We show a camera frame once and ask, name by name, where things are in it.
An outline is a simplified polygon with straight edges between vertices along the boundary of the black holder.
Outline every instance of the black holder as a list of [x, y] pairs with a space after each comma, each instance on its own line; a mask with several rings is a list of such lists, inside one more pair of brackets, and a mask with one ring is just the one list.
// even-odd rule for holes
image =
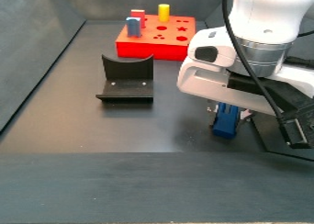
[[102, 55], [106, 73], [104, 102], [154, 102], [154, 55], [136, 62], [120, 62]]

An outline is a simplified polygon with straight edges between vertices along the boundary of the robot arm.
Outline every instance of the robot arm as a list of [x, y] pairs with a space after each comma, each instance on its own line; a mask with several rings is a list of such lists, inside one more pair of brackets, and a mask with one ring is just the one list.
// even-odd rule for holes
[[[289, 131], [289, 135], [284, 136], [292, 145], [303, 144], [305, 147], [314, 147], [314, 72], [288, 67], [283, 63], [313, 2], [234, 0], [230, 15], [237, 44], [249, 66], [259, 77], [265, 77], [263, 85], [277, 100], [277, 108], [283, 111], [289, 109], [285, 118], [291, 123], [285, 124], [284, 131], [284, 134]], [[190, 42], [180, 73], [180, 89], [189, 94], [275, 115], [275, 108], [260, 90], [253, 90], [255, 84], [247, 76], [248, 69], [237, 56], [226, 28], [198, 32]], [[295, 100], [284, 99], [284, 96], [291, 98], [291, 92], [297, 95]], [[300, 135], [292, 137], [296, 129]]]

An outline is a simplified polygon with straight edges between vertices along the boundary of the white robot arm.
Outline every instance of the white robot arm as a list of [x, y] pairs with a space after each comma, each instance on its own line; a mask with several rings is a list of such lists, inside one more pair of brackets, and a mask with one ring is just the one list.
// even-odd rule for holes
[[[314, 0], [233, 0], [230, 14], [237, 44], [256, 75], [264, 77], [272, 86], [275, 83], [291, 84], [311, 100], [314, 96], [314, 70], [287, 66], [284, 60], [313, 3]], [[234, 50], [226, 28], [200, 31], [190, 42], [178, 77], [181, 91], [275, 115], [275, 108], [263, 95], [251, 89], [234, 87], [238, 80], [248, 81], [247, 76], [248, 69]], [[308, 114], [307, 122], [307, 127], [314, 128], [314, 113]], [[292, 144], [301, 142], [314, 147], [314, 138], [308, 138], [304, 131], [301, 134], [303, 139]]]

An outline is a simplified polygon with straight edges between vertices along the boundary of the gray wall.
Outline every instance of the gray wall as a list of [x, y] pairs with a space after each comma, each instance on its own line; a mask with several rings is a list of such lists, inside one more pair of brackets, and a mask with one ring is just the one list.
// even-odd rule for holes
[[205, 20], [220, 5], [221, 0], [69, 0], [88, 19], [121, 20], [130, 9], [145, 9], [157, 14], [160, 4], [172, 5], [172, 13]]
[[0, 131], [83, 22], [65, 0], [0, 0]]

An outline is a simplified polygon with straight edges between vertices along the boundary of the black cable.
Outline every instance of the black cable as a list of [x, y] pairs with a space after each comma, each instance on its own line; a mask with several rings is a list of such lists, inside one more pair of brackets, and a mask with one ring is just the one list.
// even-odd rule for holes
[[309, 31], [309, 32], [307, 32], [307, 33], [299, 34], [299, 37], [305, 37], [305, 36], [309, 36], [309, 35], [312, 35], [312, 34], [314, 34], [314, 30], [312, 30], [312, 31]]
[[283, 114], [281, 114], [280, 108], [277, 106], [277, 103], [276, 103], [273, 97], [271, 96], [268, 90], [263, 86], [261, 80], [260, 80], [260, 78], [257, 77], [256, 73], [253, 72], [253, 70], [251, 68], [248, 58], [245, 57], [244, 52], [241, 50], [241, 47], [238, 45], [238, 41], [237, 41], [237, 38], [236, 38], [233, 30], [232, 30], [232, 23], [230, 23], [230, 19], [229, 19], [228, 0], [222, 0], [222, 14], [224, 14], [224, 19], [225, 19], [226, 29], [228, 29], [229, 34], [230, 34], [232, 43], [233, 43], [234, 49], [237, 51], [238, 57], [242, 61], [242, 64], [245, 65], [245, 68], [248, 70], [248, 73], [249, 73], [256, 85], [260, 87], [260, 89], [263, 91], [263, 95], [265, 96], [265, 98], [267, 98], [267, 100], [271, 104], [271, 107], [273, 108], [273, 110], [276, 112], [279, 124], [280, 124], [280, 126], [284, 126], [285, 125], [285, 118], [283, 117]]

